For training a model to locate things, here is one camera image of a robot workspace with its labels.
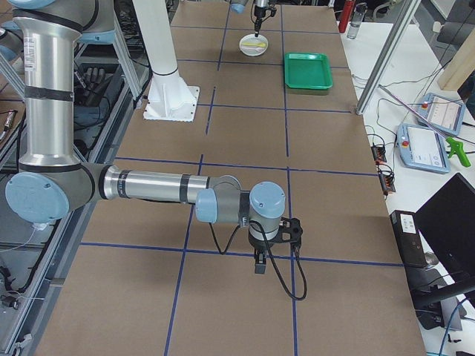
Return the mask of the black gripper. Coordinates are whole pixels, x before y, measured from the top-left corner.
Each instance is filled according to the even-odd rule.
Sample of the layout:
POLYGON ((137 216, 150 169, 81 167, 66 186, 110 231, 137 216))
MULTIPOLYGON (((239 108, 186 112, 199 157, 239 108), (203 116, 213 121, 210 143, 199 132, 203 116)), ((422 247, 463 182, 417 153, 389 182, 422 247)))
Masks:
POLYGON ((254 248, 255 273, 265 274, 266 254, 270 256, 272 254, 273 245, 280 244, 281 241, 279 239, 272 239, 265 242, 264 240, 253 237, 251 234, 248 235, 248 241, 254 248))
POLYGON ((254 16, 255 16, 255 22, 254 22, 254 29, 255 29, 255 36, 259 36, 260 33, 260 21, 264 21, 265 19, 269 17, 274 17, 275 16, 275 6, 264 6, 260 7, 255 5, 254 6, 254 16))

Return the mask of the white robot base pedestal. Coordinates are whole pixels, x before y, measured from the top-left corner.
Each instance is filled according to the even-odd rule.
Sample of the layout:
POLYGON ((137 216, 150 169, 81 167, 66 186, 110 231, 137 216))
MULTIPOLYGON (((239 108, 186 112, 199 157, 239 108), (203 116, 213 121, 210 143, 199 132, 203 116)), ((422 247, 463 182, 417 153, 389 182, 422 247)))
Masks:
POLYGON ((192 122, 200 89, 187 85, 179 73, 166 3, 136 0, 133 5, 152 72, 143 117, 192 122))

